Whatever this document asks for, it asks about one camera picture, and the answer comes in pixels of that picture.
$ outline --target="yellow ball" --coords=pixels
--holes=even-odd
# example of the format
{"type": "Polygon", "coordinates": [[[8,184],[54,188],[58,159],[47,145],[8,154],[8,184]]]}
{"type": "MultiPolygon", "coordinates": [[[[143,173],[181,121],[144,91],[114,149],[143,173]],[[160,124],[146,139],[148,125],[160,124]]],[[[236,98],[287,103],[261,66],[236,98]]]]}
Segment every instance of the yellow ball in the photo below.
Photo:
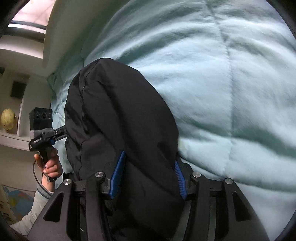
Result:
{"type": "Polygon", "coordinates": [[[1,124],[3,128],[10,131],[16,125],[16,115],[12,109],[5,109],[1,115],[1,124]]]}

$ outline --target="metal screw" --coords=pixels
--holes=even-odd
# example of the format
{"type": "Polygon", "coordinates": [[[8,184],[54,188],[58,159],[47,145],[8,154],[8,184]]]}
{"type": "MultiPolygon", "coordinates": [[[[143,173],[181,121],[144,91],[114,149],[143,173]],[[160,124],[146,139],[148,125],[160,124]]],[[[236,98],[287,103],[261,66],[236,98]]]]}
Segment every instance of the metal screw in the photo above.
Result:
{"type": "Polygon", "coordinates": [[[66,180],[63,181],[63,183],[64,183],[65,185],[69,185],[71,182],[72,182],[71,179],[66,179],[66,180]]]}
{"type": "Polygon", "coordinates": [[[225,179],[225,182],[226,182],[226,184],[232,184],[233,183],[233,180],[230,179],[230,178],[226,178],[225,179]]]}
{"type": "Polygon", "coordinates": [[[199,172],[194,172],[194,173],[192,173],[192,176],[195,178],[199,178],[199,177],[201,177],[201,174],[199,172]]]}
{"type": "Polygon", "coordinates": [[[95,174],[95,176],[96,176],[96,177],[102,177],[102,176],[104,176],[104,173],[103,173],[103,172],[97,172],[97,173],[95,174]]]}

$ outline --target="human hand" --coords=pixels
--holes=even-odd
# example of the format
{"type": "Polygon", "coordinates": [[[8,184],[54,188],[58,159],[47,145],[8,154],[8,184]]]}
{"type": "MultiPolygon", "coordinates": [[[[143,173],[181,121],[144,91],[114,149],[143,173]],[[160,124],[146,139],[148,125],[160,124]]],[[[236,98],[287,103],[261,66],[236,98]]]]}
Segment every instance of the human hand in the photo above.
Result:
{"type": "MultiPolygon", "coordinates": [[[[59,161],[59,156],[57,155],[58,151],[56,148],[52,149],[50,153],[50,159],[44,166],[42,157],[38,154],[34,155],[35,161],[37,166],[39,167],[40,171],[44,174],[47,174],[49,177],[60,177],[63,173],[62,165],[59,161]]],[[[42,185],[48,190],[53,192],[54,191],[54,184],[55,182],[48,182],[45,175],[42,176],[42,185]]]]}

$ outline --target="bed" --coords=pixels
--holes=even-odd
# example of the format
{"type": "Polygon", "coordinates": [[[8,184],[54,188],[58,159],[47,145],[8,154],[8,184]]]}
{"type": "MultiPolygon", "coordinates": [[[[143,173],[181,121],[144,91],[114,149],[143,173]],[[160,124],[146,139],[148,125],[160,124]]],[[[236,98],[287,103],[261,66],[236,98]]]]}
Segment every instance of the bed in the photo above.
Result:
{"type": "Polygon", "coordinates": [[[183,161],[233,178],[274,240],[296,209],[295,50],[265,0],[131,0],[107,24],[98,17],[48,78],[54,128],[81,68],[108,57],[139,70],[174,115],[183,161]]]}

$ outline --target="ribbed blue pad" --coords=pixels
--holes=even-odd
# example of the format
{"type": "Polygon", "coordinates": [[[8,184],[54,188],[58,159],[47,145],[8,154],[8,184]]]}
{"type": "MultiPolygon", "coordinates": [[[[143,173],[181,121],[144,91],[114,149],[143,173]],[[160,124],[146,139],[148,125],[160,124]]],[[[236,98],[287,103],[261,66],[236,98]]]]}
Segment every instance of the ribbed blue pad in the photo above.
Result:
{"type": "Polygon", "coordinates": [[[113,199],[119,189],[119,185],[120,185],[120,181],[123,175],[123,170],[124,170],[124,166],[126,164],[125,162],[125,152],[122,151],[118,163],[115,167],[115,170],[113,172],[112,178],[111,178],[111,185],[110,185],[110,191],[109,191],[109,196],[111,199],[113,199]]]}
{"type": "Polygon", "coordinates": [[[185,178],[184,178],[184,176],[183,176],[183,174],[181,172],[181,169],[180,169],[177,161],[175,161],[174,171],[175,171],[175,174],[176,174],[176,176],[178,178],[180,195],[185,200],[186,197],[187,197],[186,182],[185,182],[185,178]]]}

